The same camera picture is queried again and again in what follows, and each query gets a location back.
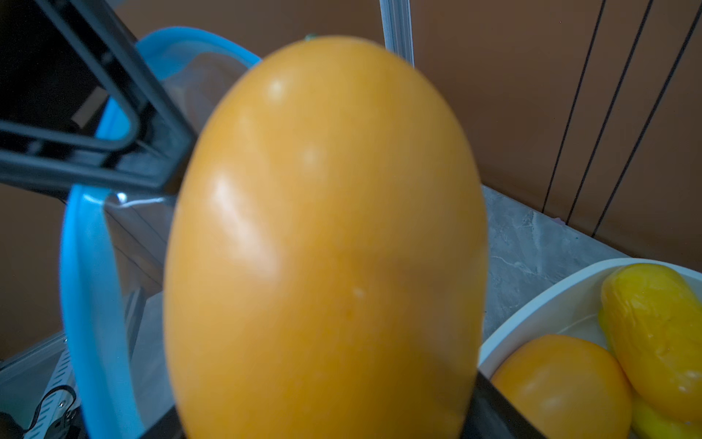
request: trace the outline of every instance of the wire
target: wire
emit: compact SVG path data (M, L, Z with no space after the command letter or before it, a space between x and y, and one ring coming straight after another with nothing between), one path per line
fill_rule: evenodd
M580 87L583 85L583 78L585 77L585 71L588 69L588 63L590 62L590 54L592 53L592 47L595 45L595 37L597 36L597 29L600 27L600 21L602 20L602 13L604 12L604 5L607 0L602 0L602 5L600 5L600 13L597 14L597 21L595 22L595 29L592 31L592 38L590 39L590 47L588 47L588 54L585 55L585 63L583 64L583 71L580 73L580 80L578 80L578 88L575 90L575 97L573 97L573 105L571 105L571 111L568 114L568 122L566 122L566 128L563 131L563 138L561 139L561 146L558 148L558 154L556 155L556 162L553 165L553 172L551 173L551 180L548 182L548 189L546 190L546 196L543 198L543 207L541 208L541 213L546 209L546 202L548 201L548 195L551 193L551 186L553 186L553 179L556 176L556 168L558 168L558 161L561 160L561 153L563 152L563 144L566 143L566 136L568 136L568 128L570 128L571 120L573 119L573 111L575 111L575 104L578 102L578 95L580 94Z
M616 181L616 184L614 185L614 189L612 190L612 193L609 195L609 199L607 200L607 204L604 205L604 209L602 210L602 215L600 215L600 219L597 220L597 225L595 226L595 229L592 231L592 237L595 237L595 234L597 234L597 229L600 228L600 224L602 224L602 220L604 219L604 215L607 213L607 209L609 209L609 205L612 203L612 200L614 199L614 195L616 194L616 191L619 189L619 185L621 184L621 181L624 179L624 174L626 174L627 169L629 169L629 165L631 164L632 159L634 158L634 154L636 151L639 149L639 146L641 145L641 141L643 140L646 130L649 128L649 125L651 123L651 120L654 118L654 114L656 114L656 110L658 109L658 104L661 103L663 100L663 95L665 94L665 91L668 89L668 85L670 84L670 80L672 79L673 75L675 74L675 70L677 69L677 65L680 63L680 59L682 59L682 55L685 53L685 49L687 48L687 44L690 42L690 38L692 37L692 34L695 32L695 28L697 27L697 22L700 20L700 14L702 14L702 3L700 3L699 8L697 9L697 14L695 15L695 18L692 20L692 25L690 25L690 30L687 32L687 36L685 36L685 40L682 42L682 47L680 47L680 52L677 53L677 57L675 58L675 61L673 62L673 66L670 68L670 72L668 73L668 77L665 78L665 82L663 83L663 87L661 88L661 92L658 93L658 98L656 99L656 102L654 103L653 108L651 108L651 112L649 113L649 116L646 118L646 122L644 123L644 127L641 129L641 133L639 134L639 138L636 139L636 143L634 144L634 148L631 150L631 153L629 154L629 158L626 161L626 164L624 165L624 169L622 169L621 174L619 174L619 179Z
M629 64L631 64L631 58L634 56L634 51L636 51L636 46L639 44L639 38L641 37L641 32L644 30L644 26L646 25L646 20L649 17L649 12L651 12L651 6L653 5L654 0L649 0L649 3L646 5L646 11L644 12L644 17L641 19L641 24L639 25L639 30L636 32L636 37L634 38L634 44L631 45L631 50L629 51L629 56L626 58L626 63L624 63L624 69L621 72L621 76L619 77L619 82L616 85L616 89L614 89L614 95L612 96L612 100L609 103L609 108L607 108L607 113L604 116L604 121L602 121L602 127L600 128L600 133L597 134L597 140L595 141L595 146L592 147L592 153L590 154L590 159L588 160L588 165L585 167L585 172L583 173L583 177L580 180L580 185L578 186L578 192L575 193L575 198L573 198L573 204L571 205L571 210L568 212L568 217L566 218L566 225L568 225L568 222L570 222L571 216L573 216L573 211L575 210L575 205L578 202L578 197L580 196L580 192L583 190L583 185L585 184L585 179L588 177L588 172L590 171L590 166L592 165L592 160L595 158L595 153L597 152L597 147L600 146L600 140L602 139L602 134L604 133L604 129L607 127L607 122L609 121L609 116L612 114L612 109L614 108L614 103L616 102L617 97L619 96L619 90L621 89L621 84L624 82L624 77L626 76L626 72L629 70Z
M76 399L77 399L76 391L73 390L73 388L71 386L66 386L63 384L61 386L56 386L56 387L52 388L50 391L46 392L46 394L41 399L41 401L39 401L39 404L37 405L37 409L34 411L34 417L32 418L32 423L29 425L29 428L27 428L25 430L25 433L28 432L29 430L33 429L34 426L36 426L37 421L39 420L39 413L41 411L41 405L44 403L44 400L46 399L46 397L48 397L52 393L56 393L58 391L67 391L68 393L71 394L71 396L73 397L73 401L71 401L71 403L68 405L68 407L66 407L65 413L68 413L68 411L71 410L71 406L76 402Z

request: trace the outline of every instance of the white bowl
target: white bowl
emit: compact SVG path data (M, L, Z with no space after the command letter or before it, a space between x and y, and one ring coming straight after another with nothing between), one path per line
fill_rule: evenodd
M507 319L480 348L478 368L492 376L515 350L546 334L566 334L607 347L597 323L602 281L619 267L656 263L680 273L702 300L702 274L650 259L619 258L594 263L547 289Z

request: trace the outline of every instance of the brown wall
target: brown wall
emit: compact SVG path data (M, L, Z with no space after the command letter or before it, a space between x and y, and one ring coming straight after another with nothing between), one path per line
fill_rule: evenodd
M64 205L0 185L0 358L61 330L58 253Z
M413 0L416 65L463 123L483 181L541 209L600 0ZM565 219L647 0L608 0L545 212ZM653 3L570 225L590 234L680 49L697 0ZM702 37L678 72L596 237L702 270Z
M378 0L125 0L116 11L137 38L163 27L190 26L259 56L311 33L383 42Z

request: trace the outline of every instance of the countertop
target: countertop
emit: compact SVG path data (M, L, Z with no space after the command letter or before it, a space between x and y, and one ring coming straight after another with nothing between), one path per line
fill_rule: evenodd
M626 257L540 212L483 187L490 268L483 340L525 303L565 277L605 259ZM173 406L164 357L163 293L149 298L132 357L132 381L148 428Z

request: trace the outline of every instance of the yellow mango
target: yellow mango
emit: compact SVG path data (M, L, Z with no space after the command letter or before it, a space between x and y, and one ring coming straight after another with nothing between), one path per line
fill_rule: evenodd
M634 389L661 414L702 421L702 303L676 271L635 264L602 285L605 332Z
M702 439L702 426L675 421L634 395L631 428L640 439Z
M602 332L604 332L604 337L607 339L607 350L614 354L614 349L612 348L612 335L610 334L609 325L607 324L607 317L604 315L604 308L597 313L597 321L600 324L600 328L602 328Z

